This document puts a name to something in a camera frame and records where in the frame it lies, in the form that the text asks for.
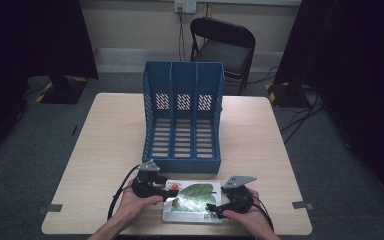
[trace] black cable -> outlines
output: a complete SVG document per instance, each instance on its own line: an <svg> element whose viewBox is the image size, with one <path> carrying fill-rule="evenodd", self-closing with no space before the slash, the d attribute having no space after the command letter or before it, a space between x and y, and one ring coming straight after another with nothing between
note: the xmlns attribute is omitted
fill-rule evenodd
<svg viewBox="0 0 384 240"><path fill-rule="evenodd" d="M289 124L286 127L284 127L282 130L280 130L280 133L283 134L290 127L295 125L297 122L301 121L302 120L301 118L298 121L295 121L295 122L294 122L294 119L295 119L296 116L298 116L300 113L303 113L303 112L307 112L308 113L308 109L304 109L302 111L296 112L296 114L294 114L294 116L292 116L291 120L289 121Z"/></svg>
<svg viewBox="0 0 384 240"><path fill-rule="evenodd" d="M263 78L261 78L261 79L259 79L259 80L249 81L249 82L247 82L247 84L260 83L260 82L264 82L264 81L267 81L267 80L270 80L270 79L276 77L276 74L273 75L273 76L270 76L270 77L269 77L269 75L270 75L270 73L271 73L271 71L272 71L273 69L278 68L278 67L279 67L279 66L271 67L271 68L269 69L269 72L266 74L266 76L264 76ZM241 84L241 83L238 82L238 81L233 81L233 80L229 80L229 79L226 79L225 81L226 81L226 82L237 83L237 85L230 85L230 84L227 84L226 86L239 86L239 85Z"/></svg>
<svg viewBox="0 0 384 240"><path fill-rule="evenodd" d="M310 114L310 116L308 116L308 117L313 116L314 114L318 113L318 112L319 112L320 110L322 110L323 108L324 108L324 104L322 104L321 107L320 107L319 109L317 109L315 112L312 112L312 113ZM300 119L298 119L298 120L296 120L296 121L294 121L294 122L291 122L288 126L282 128L282 130L280 130L280 133L283 134L284 131L288 130L288 128L290 128L291 126L297 124L298 122L300 122L300 121L303 120L304 118L307 118L307 116L304 116L304 117L302 117L302 118L300 118Z"/></svg>
<svg viewBox="0 0 384 240"><path fill-rule="evenodd" d="M293 113L303 113L307 111L307 109L304 109L304 110L301 110L301 111L294 111L294 110L291 110L291 109L277 109L277 110L274 110L273 112L293 112Z"/></svg>
<svg viewBox="0 0 384 240"><path fill-rule="evenodd" d="M124 191L124 189L128 188L123 188L124 187L124 184L127 182L127 179L129 179L130 175L132 175L132 172L135 171L138 167L140 167L140 165L137 165L135 166L134 168L132 168L132 170L130 170L130 172L127 174L127 176L124 178L123 180L123 183L121 184L121 186L118 188L117 192L115 193L115 195L113 196L113 200L111 202L111 205L110 205L110 208L108 210L108 216L107 216L107 220L109 220L111 217L112 217L112 213L114 211L114 206L115 204L117 203L117 200L118 198L120 197L121 193Z"/></svg>
<svg viewBox="0 0 384 240"><path fill-rule="evenodd" d="M258 210L260 210L261 213L263 213L263 215L264 215L264 217L266 217L267 222L269 223L271 229L274 231L273 222L272 222L272 220L271 220L271 218L270 218L270 215L269 215L269 212L267 211L266 206L264 206L263 202L262 202L260 199L258 199L256 196L252 196L252 197L254 197L255 199L257 199L257 200L260 202L260 204L261 204L262 207L261 207L261 206L258 206L258 205L255 204L255 203L253 203L252 205L253 205L254 207L256 207Z"/></svg>
<svg viewBox="0 0 384 240"><path fill-rule="evenodd" d="M181 42L183 42L183 60L186 61L186 53L185 53L185 38L183 36L183 9L181 7L177 8L177 11L179 13L179 20L180 20L180 32L179 32L179 58L180 61L182 61L182 54L180 53L180 45Z"/></svg>
<svg viewBox="0 0 384 240"><path fill-rule="evenodd" d="M207 9L205 9L205 17L208 17L208 8L210 6L210 3L207 2Z"/></svg>
<svg viewBox="0 0 384 240"><path fill-rule="evenodd" d="M291 122L290 122L286 127L282 128L282 129L280 130L280 133L282 133L283 131L287 130L287 129L288 129L289 127L291 127L292 125L295 125L295 124L298 123L299 121L301 121L301 120L305 120L307 117L309 117L309 116L308 116L309 114L310 114L310 116L311 116L311 115L312 115L312 114L311 114L311 111L313 111L313 109L316 107L316 105L317 105L317 101L318 101L319 97L320 97L320 92L317 93L316 100L314 100L314 103L311 105L310 109L308 109L308 112L307 112L307 115L306 115L306 116L304 116L304 117L302 117L302 118L300 118L300 119L298 119L298 120L292 122L292 120L293 120L298 114L307 111L307 109L306 109L306 110L303 110L303 111L300 111L300 112L296 112L297 114L295 114L295 115L292 117Z"/></svg>
<svg viewBox="0 0 384 240"><path fill-rule="evenodd" d="M45 84L43 87L40 87L40 88L34 90L33 92L29 92L29 93L24 94L24 95L23 95L23 98L25 98L25 97L27 97L27 96L30 96L30 95L32 95L33 93L39 92L40 90L42 90L42 89L44 89L46 86L48 86L48 84L49 84L50 82L51 82L51 78L48 77L48 81L46 82L46 84Z"/></svg>
<svg viewBox="0 0 384 240"><path fill-rule="evenodd" d="M286 145L286 143L288 143L289 139L291 139L292 135L294 135L294 133L298 130L299 127L301 127L301 125L304 123L304 121L309 118L310 116L318 113L320 110L322 110L324 107L320 107L317 111L315 111L314 113L311 113L311 111L308 111L307 115L305 117L303 117L301 119L301 122L299 123L299 125L294 129L294 131L291 133L291 135L289 135L289 137L285 140L284 144Z"/></svg>

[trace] finger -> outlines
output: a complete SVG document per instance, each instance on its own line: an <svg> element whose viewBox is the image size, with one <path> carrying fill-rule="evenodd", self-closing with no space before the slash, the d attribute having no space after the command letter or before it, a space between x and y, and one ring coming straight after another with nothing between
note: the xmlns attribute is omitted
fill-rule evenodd
<svg viewBox="0 0 384 240"><path fill-rule="evenodd" d="M224 210L223 215L229 219L235 220L237 222L241 222L241 216L239 213L231 211L231 210Z"/></svg>
<svg viewBox="0 0 384 240"><path fill-rule="evenodd" d="M130 179L130 181L127 183L127 186L130 187L130 186L132 186L132 184L133 184L133 180Z"/></svg>
<svg viewBox="0 0 384 240"><path fill-rule="evenodd" d="M255 191L254 189L252 189L252 188L248 188L248 187L247 187L247 189L248 189L248 191L251 193L252 196L254 196L254 197L256 197L256 198L259 198L259 197L260 197L259 193L258 193L257 191Z"/></svg>
<svg viewBox="0 0 384 240"><path fill-rule="evenodd" d="M164 201L163 197L161 196L151 196L151 197L148 197L148 198L143 198L143 203L145 205L155 205L159 202L162 202Z"/></svg>

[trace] black chair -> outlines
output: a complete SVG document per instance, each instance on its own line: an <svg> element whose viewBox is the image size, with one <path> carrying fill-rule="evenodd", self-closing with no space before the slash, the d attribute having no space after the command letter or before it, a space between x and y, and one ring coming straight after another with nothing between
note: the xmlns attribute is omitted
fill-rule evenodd
<svg viewBox="0 0 384 240"><path fill-rule="evenodd" d="M246 88L252 58L254 56L255 38L245 27L216 20L209 17L194 19L191 24L193 62L221 62L224 74L233 79L242 79L238 95ZM198 48L196 36L205 39L201 49Z"/></svg>

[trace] white wall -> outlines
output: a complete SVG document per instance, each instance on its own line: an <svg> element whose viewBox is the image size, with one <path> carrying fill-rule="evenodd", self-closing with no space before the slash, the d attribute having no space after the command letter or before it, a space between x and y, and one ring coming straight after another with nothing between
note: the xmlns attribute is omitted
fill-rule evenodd
<svg viewBox="0 0 384 240"><path fill-rule="evenodd" d="M180 21L173 2L82 0L81 5L93 48L165 51L177 56ZM189 23L205 16L206 6L197 3L196 14L183 14L186 59L192 42ZM281 57L297 11L297 5L210 3L208 16L248 28L257 41L257 65L261 55Z"/></svg>

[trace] chair backrest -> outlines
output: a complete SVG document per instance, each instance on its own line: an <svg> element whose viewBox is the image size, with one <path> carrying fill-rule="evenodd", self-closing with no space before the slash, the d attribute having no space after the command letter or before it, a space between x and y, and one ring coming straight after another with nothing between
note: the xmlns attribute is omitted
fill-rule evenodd
<svg viewBox="0 0 384 240"><path fill-rule="evenodd" d="M190 24L193 41L195 35L236 46L255 48L254 35L245 27L209 17L194 19Z"/></svg>

